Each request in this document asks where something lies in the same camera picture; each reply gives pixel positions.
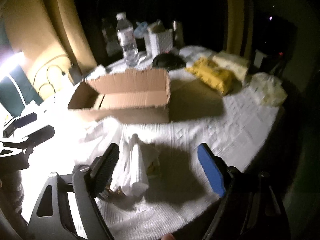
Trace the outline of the white towel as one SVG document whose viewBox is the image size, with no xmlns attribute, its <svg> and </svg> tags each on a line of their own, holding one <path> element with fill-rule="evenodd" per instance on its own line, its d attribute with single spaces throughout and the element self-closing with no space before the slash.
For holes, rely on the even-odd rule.
<svg viewBox="0 0 320 240">
<path fill-rule="evenodd" d="M 159 168 L 159 151 L 154 144 L 143 142 L 137 134 L 123 137 L 119 160 L 114 168 L 110 190 L 121 191 L 128 197 L 139 197 L 149 188 L 149 178 Z"/>
</svg>

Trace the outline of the white knitted tablecloth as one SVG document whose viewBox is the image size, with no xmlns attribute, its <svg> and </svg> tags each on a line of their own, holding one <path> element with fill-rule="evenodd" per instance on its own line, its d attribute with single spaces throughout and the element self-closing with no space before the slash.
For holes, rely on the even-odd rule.
<svg viewBox="0 0 320 240">
<path fill-rule="evenodd" d="M 148 190 L 139 197 L 111 191 L 110 178 L 105 190 L 95 198 L 113 239 L 160 239 L 194 221 L 220 199 L 198 160 L 198 146 L 206 143 L 228 166 L 243 171 L 263 146 L 279 109 L 258 105 L 251 89 L 243 87 L 236 77 L 232 90 L 222 96 L 185 70 L 200 57 L 212 60 L 212 51 L 187 46 L 179 55 L 186 66 L 165 69 L 170 78 L 168 123 L 123 124 L 111 116 L 86 122 L 69 113 L 68 103 L 82 81 L 131 69 L 124 61 L 113 63 L 101 75 L 92 72 L 72 90 L 61 92 L 59 98 L 67 98 L 67 102 L 45 101 L 49 111 L 42 114 L 41 120 L 53 126 L 55 134 L 43 146 L 37 146 L 29 169 L 23 172 L 26 194 L 23 213 L 28 215 L 29 222 L 51 175 L 72 174 L 84 165 L 89 166 L 111 143 L 119 147 L 123 137 L 133 134 L 147 144 L 154 144 L 159 151 L 159 168 L 149 178 Z M 141 64 L 132 69 L 162 68 Z M 68 193 L 68 200 L 75 229 L 81 226 L 84 230 L 75 194 Z"/>
</svg>

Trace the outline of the brown cardboard box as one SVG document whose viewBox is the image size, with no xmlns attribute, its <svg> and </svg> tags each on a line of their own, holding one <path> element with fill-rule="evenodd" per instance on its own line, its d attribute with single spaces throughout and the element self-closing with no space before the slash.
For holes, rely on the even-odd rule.
<svg viewBox="0 0 320 240">
<path fill-rule="evenodd" d="M 164 69 L 133 70 L 82 81 L 69 113 L 86 121 L 111 116 L 123 124 L 169 122 L 170 78 Z"/>
</svg>

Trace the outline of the crumpled clear plastic bag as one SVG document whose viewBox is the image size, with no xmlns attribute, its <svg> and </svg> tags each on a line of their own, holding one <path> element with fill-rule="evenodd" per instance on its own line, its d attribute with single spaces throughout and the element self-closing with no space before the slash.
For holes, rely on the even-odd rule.
<svg viewBox="0 0 320 240">
<path fill-rule="evenodd" d="M 249 87 L 258 105 L 279 107 L 287 98 L 281 84 L 282 81 L 276 76 L 257 73 L 252 76 Z"/>
</svg>

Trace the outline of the clear plastic water bottle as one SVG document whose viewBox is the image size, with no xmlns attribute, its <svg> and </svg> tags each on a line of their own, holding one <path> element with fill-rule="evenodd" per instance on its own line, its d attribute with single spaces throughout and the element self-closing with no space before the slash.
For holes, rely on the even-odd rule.
<svg viewBox="0 0 320 240">
<path fill-rule="evenodd" d="M 132 23 L 126 18 L 124 12 L 120 12 L 117 17 L 117 37 L 123 51 L 123 58 L 129 67 L 134 67 L 138 64 L 138 48 L 134 35 Z"/>
</svg>

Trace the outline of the yellow tissue pack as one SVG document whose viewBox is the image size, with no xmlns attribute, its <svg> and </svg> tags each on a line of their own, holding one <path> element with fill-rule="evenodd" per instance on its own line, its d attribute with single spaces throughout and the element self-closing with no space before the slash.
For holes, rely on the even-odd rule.
<svg viewBox="0 0 320 240">
<path fill-rule="evenodd" d="M 200 57 L 191 67 L 186 67 L 185 70 L 222 96 L 229 93 L 235 79 L 231 70 L 220 68 L 214 61 L 206 57 Z"/>
</svg>

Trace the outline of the black round object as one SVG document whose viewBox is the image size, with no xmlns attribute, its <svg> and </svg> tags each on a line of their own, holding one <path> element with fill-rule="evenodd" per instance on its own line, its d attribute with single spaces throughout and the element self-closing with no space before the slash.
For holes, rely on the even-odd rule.
<svg viewBox="0 0 320 240">
<path fill-rule="evenodd" d="M 152 61 L 152 68 L 163 68 L 167 70 L 184 68 L 185 65 L 186 62 L 180 56 L 172 53 L 159 54 Z"/>
</svg>

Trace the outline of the pale cream tissue pack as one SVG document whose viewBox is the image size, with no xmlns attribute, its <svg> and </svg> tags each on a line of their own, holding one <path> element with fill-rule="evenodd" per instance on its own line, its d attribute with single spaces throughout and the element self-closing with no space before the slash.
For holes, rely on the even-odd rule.
<svg viewBox="0 0 320 240">
<path fill-rule="evenodd" d="M 249 68 L 249 61 L 246 58 L 230 54 L 223 50 L 214 55 L 212 60 L 220 68 L 232 71 L 237 80 L 244 82 Z"/>
</svg>

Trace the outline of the white perforated plastic basket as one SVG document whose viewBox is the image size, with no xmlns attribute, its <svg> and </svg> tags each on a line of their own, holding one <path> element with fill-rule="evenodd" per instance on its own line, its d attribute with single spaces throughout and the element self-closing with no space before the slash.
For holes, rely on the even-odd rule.
<svg viewBox="0 0 320 240">
<path fill-rule="evenodd" d="M 165 30 L 161 33 L 154 33 L 148 28 L 152 57 L 167 53 L 173 48 L 173 31 Z"/>
</svg>

